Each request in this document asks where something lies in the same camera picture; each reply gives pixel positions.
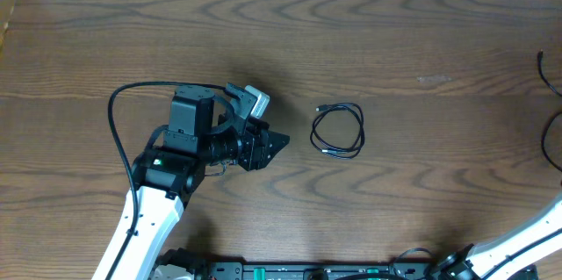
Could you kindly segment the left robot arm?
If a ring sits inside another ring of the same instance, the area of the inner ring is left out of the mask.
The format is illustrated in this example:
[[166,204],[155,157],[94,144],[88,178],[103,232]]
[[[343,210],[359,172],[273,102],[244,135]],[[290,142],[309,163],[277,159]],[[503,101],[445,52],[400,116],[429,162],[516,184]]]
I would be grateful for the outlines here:
[[130,162],[114,117],[109,127],[130,189],[118,226],[94,273],[96,279],[148,279],[157,256],[181,219],[207,168],[264,169],[289,143],[262,120],[270,98],[244,88],[173,83],[169,122],[150,135]]

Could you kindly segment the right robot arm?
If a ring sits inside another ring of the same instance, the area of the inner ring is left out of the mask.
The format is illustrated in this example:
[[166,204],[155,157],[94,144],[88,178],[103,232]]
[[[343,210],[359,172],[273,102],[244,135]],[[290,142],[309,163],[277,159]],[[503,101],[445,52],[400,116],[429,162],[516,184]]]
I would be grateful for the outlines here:
[[561,249],[561,196],[535,217],[488,242],[470,244],[441,260],[434,279],[508,279]]

